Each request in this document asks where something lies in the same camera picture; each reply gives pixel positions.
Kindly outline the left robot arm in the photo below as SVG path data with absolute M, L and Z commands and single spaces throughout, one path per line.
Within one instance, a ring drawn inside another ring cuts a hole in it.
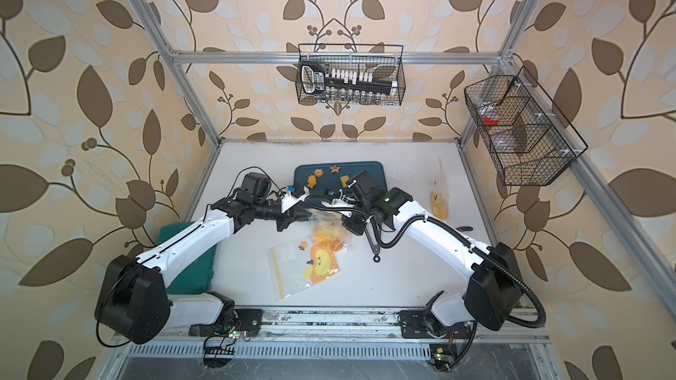
M 239 188 L 208 205 L 204 215 L 165 243 L 136 257 L 121 255 L 107 266 L 94 317 L 127 340 L 141 345 L 161 332 L 191 325 L 214 325 L 223 318 L 227 297 L 213 293 L 171 295 L 167 289 L 195 260 L 255 220 L 273 221 L 278 230 L 305 219 L 299 208 L 307 186 L 270 197 L 271 180 L 249 173 Z

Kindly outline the black tongs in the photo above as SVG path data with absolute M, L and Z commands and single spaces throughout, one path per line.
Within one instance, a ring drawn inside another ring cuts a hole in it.
M 380 263 L 380 252 L 381 252 L 380 230 L 379 229 L 367 230 L 365 234 L 369 241 L 371 252 L 373 253 L 373 261 L 375 263 Z

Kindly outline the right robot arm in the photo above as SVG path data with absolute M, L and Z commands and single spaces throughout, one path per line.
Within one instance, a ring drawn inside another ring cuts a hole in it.
M 411 237 L 436 253 L 466 282 L 463 290 L 454 294 L 441 291 L 426 304 L 432 327 L 475 322 L 498 331 L 507 321 L 523 327 L 542 325 L 546 317 L 540 307 L 533 322 L 512 316 L 521 297 L 533 297 L 533 292 L 523 281 L 509 246 L 490 246 L 471 239 L 433 216 L 403 190 L 385 190 L 366 171 L 348 181 L 347 188 L 353 202 L 343 212 L 343 224 L 350 232 L 371 232 L 368 238 L 380 251 Z

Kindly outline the clear duck zip bag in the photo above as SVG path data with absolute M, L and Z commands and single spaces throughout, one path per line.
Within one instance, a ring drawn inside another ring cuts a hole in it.
M 438 159 L 438 176 L 434 180 L 431 190 L 431 209 L 436 218 L 446 221 L 449 218 L 449 188 L 445 177 L 445 168 L 441 159 Z

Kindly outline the orange duck zip bag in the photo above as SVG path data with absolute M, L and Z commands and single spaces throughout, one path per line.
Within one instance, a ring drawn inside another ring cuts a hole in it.
M 324 212 L 311 209 L 309 222 L 313 242 L 331 252 L 350 248 L 352 234 L 343 226 L 343 216 L 338 212 Z

